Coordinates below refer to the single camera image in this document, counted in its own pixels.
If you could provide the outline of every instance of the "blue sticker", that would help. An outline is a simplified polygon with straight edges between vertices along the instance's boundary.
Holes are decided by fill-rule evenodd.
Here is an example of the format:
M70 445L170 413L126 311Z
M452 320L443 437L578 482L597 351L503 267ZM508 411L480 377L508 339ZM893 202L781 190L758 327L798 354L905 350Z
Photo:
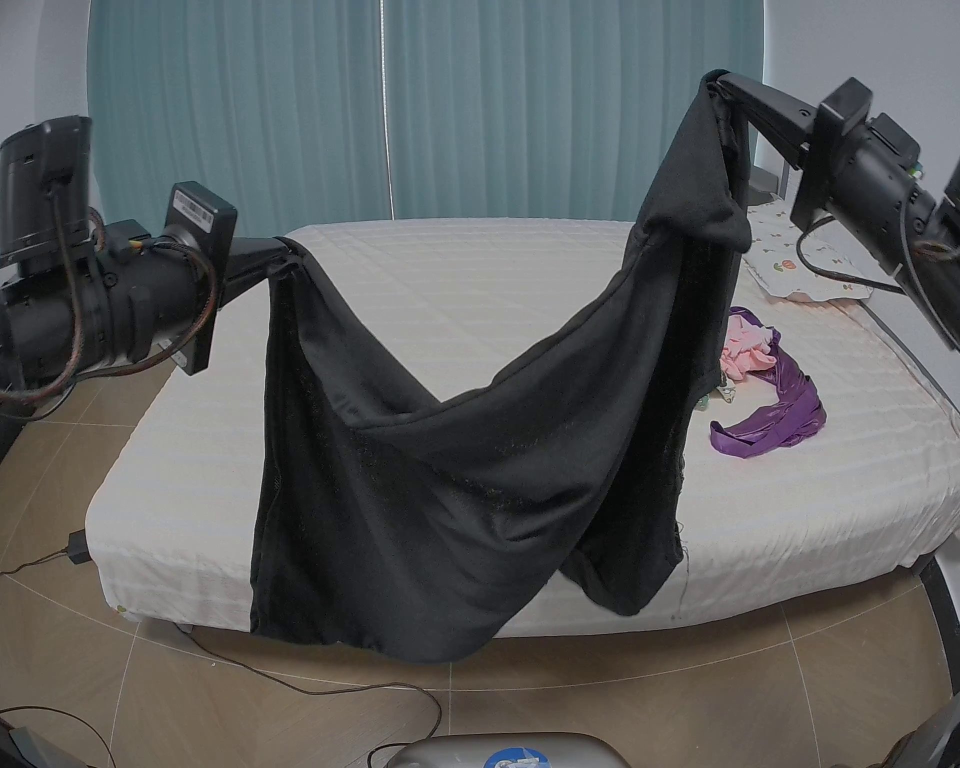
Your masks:
M491 756L483 768L550 768L550 761L537 750L510 747Z

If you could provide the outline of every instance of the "tile floor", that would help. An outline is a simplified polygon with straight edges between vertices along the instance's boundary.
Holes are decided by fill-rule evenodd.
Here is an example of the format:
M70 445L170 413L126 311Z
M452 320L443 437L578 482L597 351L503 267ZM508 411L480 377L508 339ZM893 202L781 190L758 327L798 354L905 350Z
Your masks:
M169 371L90 383L56 422L24 431L0 464L0 570L83 527L90 497ZM635 768L861 768L950 694L925 592L903 570L700 627L495 640L453 665L203 629L196 637L314 690L429 687L443 704L441 733L588 732ZM169 624L113 613L96 567L66 560L0 577L0 708L23 704L81 715L119 768L359 768L372 746L415 739L434 717L417 693L306 697L212 660ZM72 721L9 719L108 764Z

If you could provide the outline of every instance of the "teal curtain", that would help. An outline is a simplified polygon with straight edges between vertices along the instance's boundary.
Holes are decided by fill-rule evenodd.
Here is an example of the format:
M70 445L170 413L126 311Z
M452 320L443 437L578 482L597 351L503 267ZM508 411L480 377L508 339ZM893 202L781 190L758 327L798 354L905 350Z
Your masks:
M396 216L633 220L704 73L759 79L763 0L386 0Z
M93 0L87 81L109 220L182 180L243 235L390 218L377 0Z

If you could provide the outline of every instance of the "white bed sheet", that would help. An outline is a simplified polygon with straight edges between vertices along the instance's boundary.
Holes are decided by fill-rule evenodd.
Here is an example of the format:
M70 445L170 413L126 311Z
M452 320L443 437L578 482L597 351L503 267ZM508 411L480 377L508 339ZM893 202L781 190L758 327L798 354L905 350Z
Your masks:
M790 238L783 209L751 212ZM629 224L431 220L291 234L429 390L484 386L593 299L620 264ZM763 247L762 239L755 247ZM500 634L647 630L723 618L910 565L960 525L952 410L857 305L767 298L744 271L735 303L782 333L828 411L816 437L741 460L708 424L775 401L749 381L693 416L677 512L688 550L654 600L620 617L555 575ZM263 462L268 293L221 313L210 368L170 378L92 500L90 552L107 601L130 616L250 629L250 559Z

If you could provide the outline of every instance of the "purple satin garment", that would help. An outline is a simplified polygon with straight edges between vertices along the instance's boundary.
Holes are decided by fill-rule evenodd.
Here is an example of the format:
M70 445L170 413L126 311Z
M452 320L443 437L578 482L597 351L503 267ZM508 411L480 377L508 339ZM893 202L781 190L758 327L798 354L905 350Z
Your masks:
M756 315L742 306L730 308L753 325L763 326ZM797 361L780 349L780 333L773 328L770 354L777 359L768 371L750 371L750 375L777 387L780 399L776 405L757 408L749 417L731 427L710 422L710 444L721 453L749 459L782 445L789 447L806 440L827 423L827 412L817 395L817 388L804 375Z

